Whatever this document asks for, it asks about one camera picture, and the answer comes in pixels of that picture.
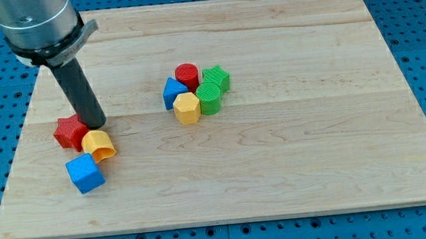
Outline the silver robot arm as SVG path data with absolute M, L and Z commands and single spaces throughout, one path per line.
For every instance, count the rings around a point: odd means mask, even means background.
M 96 20 L 82 20 L 71 0 L 0 0 L 0 29 L 28 66 L 64 66 L 98 28 Z

